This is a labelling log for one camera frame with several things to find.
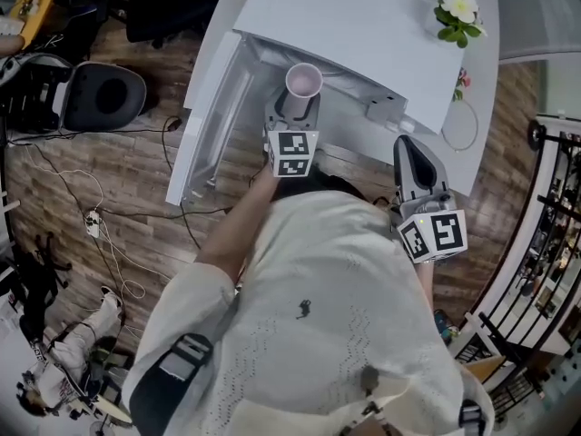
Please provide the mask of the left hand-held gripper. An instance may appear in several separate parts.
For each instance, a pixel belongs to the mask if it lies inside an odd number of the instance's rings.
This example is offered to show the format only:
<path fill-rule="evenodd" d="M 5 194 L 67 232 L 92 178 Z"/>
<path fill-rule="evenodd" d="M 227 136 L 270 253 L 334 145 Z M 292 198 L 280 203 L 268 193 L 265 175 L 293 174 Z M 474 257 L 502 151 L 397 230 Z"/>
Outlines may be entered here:
<path fill-rule="evenodd" d="M 264 109 L 266 120 L 284 120 L 282 108 L 285 104 L 288 89 L 277 88 L 267 99 Z M 320 109 L 320 94 L 306 99 L 304 105 L 293 117 L 297 124 L 315 124 Z M 313 162 L 319 139 L 318 131 L 288 129 L 285 123 L 277 122 L 273 129 L 266 130 L 266 153 L 268 164 L 274 177 L 306 177 Z"/>

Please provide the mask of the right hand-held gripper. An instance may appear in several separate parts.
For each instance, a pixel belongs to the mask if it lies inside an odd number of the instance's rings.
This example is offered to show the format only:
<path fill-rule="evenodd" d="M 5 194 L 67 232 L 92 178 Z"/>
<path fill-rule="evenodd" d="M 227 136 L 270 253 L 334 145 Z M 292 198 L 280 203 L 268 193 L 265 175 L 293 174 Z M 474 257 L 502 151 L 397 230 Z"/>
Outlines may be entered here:
<path fill-rule="evenodd" d="M 410 260 L 435 262 L 464 252 L 468 248 L 465 213 L 446 192 L 444 164 L 422 142 L 403 134 L 394 143 L 394 167 L 401 200 L 418 198 L 392 211 Z"/>

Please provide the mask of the green cup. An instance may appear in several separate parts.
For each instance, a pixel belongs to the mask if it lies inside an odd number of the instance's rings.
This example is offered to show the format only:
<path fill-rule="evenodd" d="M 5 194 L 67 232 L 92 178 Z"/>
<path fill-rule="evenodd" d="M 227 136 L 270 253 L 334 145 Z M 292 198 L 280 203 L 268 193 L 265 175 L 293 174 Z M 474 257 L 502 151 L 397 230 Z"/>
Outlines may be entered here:
<path fill-rule="evenodd" d="M 301 118 L 305 115 L 310 101 L 320 93 L 323 76 L 315 65 L 300 63 L 289 69 L 285 85 L 288 94 L 283 112 L 292 118 Z"/>

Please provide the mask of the white microwave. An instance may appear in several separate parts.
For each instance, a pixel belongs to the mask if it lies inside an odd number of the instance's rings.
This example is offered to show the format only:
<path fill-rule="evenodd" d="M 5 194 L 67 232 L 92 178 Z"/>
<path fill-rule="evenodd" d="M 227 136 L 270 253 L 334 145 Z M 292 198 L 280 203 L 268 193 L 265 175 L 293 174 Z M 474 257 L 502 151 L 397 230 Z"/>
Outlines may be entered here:
<path fill-rule="evenodd" d="M 178 204 L 217 174 L 231 132 L 260 136 L 295 64 L 323 74 L 319 139 L 391 163 L 405 129 L 443 156 L 463 54 L 425 28 L 428 0 L 219 0 L 184 105 L 190 116 L 166 194 Z"/>

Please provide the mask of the person's left forearm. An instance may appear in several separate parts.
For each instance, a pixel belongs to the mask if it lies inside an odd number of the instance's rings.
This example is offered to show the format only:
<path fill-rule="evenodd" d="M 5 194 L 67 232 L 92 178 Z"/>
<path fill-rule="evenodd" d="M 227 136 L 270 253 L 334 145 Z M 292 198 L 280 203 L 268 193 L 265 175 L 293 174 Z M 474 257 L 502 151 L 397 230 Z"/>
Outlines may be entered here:
<path fill-rule="evenodd" d="M 265 165 L 245 195 L 218 222 L 202 245 L 197 263 L 212 265 L 237 283 L 253 241 L 271 206 L 279 179 Z"/>

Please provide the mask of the person's right forearm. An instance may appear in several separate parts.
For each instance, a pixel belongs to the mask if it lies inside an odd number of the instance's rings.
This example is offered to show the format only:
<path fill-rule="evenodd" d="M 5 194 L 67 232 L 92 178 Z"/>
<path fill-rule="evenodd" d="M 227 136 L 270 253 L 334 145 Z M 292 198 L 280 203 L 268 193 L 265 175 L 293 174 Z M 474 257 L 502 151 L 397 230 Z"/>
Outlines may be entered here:
<path fill-rule="evenodd" d="M 432 261 L 425 261 L 415 265 L 415 271 L 419 278 L 419 282 L 426 295 L 428 304 L 433 309 L 433 279 L 434 279 L 435 265 Z"/>

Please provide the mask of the clear round plate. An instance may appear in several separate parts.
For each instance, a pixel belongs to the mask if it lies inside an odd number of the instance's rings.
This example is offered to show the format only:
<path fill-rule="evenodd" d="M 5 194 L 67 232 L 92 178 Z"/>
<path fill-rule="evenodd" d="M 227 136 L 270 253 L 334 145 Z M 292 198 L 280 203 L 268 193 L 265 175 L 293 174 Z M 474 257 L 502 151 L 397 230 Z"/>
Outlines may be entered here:
<path fill-rule="evenodd" d="M 441 129 L 445 143 L 456 153 L 465 152 L 478 138 L 478 116 L 466 100 L 453 102 Z"/>

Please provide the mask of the white table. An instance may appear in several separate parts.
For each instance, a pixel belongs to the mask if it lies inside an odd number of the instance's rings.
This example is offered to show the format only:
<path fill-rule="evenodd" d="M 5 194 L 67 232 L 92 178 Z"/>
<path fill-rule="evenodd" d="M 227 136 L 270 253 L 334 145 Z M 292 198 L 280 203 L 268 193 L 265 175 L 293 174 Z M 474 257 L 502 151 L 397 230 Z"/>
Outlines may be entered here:
<path fill-rule="evenodd" d="M 493 110 L 498 71 L 498 1 L 477 1 L 484 19 L 487 36 L 479 37 L 469 43 L 465 49 L 458 49 L 463 54 L 460 68 L 466 68 L 468 76 L 471 78 L 470 87 L 464 91 L 462 100 L 466 100 L 478 116 L 478 138 L 471 148 L 460 153 L 454 152 L 443 140 L 446 146 L 445 153 L 443 156 L 437 155 L 446 167 L 450 188 L 464 195 L 469 194 L 472 190 L 484 151 Z M 434 2 L 428 0 L 428 3 L 430 10 Z M 457 79 L 458 74 L 453 84 L 450 104 L 453 103 L 452 97 Z"/>

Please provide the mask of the black metal railing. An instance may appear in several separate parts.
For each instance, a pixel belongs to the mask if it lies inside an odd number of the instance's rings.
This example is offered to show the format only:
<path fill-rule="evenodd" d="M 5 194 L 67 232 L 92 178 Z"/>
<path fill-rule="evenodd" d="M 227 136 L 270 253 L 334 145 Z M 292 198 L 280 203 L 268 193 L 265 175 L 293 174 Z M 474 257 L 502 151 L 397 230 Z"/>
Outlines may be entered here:
<path fill-rule="evenodd" d="M 516 368 L 487 390 L 495 413 L 544 394 L 543 355 L 563 356 L 581 335 L 581 120 L 540 115 L 527 141 L 537 161 L 523 212 L 491 284 L 466 313 L 453 355 L 494 355 Z"/>

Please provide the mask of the person's white sweater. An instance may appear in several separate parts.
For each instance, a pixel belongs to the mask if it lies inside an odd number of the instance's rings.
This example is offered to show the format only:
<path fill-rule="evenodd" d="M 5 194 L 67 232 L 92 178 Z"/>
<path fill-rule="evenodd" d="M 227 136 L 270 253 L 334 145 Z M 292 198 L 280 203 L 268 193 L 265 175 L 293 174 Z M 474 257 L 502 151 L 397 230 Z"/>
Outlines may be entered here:
<path fill-rule="evenodd" d="M 378 208 L 339 192 L 276 202 L 241 288 L 192 263 L 149 318 L 123 401 L 140 436 L 490 436 L 479 380 L 442 341 Z"/>

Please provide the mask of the teal item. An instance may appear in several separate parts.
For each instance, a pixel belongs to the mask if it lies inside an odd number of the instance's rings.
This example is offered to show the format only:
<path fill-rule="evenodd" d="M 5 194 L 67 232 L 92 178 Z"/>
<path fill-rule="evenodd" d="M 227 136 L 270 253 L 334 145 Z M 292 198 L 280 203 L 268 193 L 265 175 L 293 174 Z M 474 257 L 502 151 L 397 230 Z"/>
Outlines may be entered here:
<path fill-rule="evenodd" d="M 450 345 L 458 336 L 458 327 L 450 320 L 448 315 L 441 309 L 434 311 L 434 320 L 441 339 L 446 345 Z"/>

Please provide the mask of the black office chair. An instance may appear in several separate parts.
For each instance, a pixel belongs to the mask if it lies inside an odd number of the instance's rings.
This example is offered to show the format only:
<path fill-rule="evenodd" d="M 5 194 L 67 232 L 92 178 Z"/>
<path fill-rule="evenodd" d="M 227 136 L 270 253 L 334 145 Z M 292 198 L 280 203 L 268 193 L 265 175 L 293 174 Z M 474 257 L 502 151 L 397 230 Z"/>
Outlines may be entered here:
<path fill-rule="evenodd" d="M 128 0 L 126 36 L 129 42 L 160 42 L 181 31 L 209 22 L 219 0 Z"/>

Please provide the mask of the potted white flowers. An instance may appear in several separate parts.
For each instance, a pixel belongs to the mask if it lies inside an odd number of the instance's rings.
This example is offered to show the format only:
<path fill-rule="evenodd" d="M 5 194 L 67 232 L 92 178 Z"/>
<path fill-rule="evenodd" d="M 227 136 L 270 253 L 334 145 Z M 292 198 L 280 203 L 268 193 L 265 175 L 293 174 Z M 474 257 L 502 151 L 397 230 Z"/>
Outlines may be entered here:
<path fill-rule="evenodd" d="M 465 49 L 470 39 L 487 36 L 477 0 L 434 0 L 425 30 L 459 49 Z"/>

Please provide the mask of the black open case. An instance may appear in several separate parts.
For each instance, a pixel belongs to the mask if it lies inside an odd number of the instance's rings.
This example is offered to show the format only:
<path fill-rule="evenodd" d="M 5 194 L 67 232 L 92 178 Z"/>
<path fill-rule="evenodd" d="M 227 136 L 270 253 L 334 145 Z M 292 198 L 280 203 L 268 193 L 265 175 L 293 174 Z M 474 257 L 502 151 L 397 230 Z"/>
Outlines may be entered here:
<path fill-rule="evenodd" d="M 143 112 L 147 84 L 116 64 L 53 54 L 0 59 L 0 124 L 24 134 L 120 129 Z"/>

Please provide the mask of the wooden board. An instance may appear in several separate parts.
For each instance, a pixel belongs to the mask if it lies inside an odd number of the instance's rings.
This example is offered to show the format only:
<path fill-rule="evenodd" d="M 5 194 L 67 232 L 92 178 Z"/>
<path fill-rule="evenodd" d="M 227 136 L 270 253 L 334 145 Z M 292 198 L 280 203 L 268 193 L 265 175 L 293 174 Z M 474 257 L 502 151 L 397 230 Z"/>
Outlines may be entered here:
<path fill-rule="evenodd" d="M 498 386 L 515 368 L 516 365 L 505 356 L 494 355 L 485 359 L 464 364 L 487 390 Z"/>

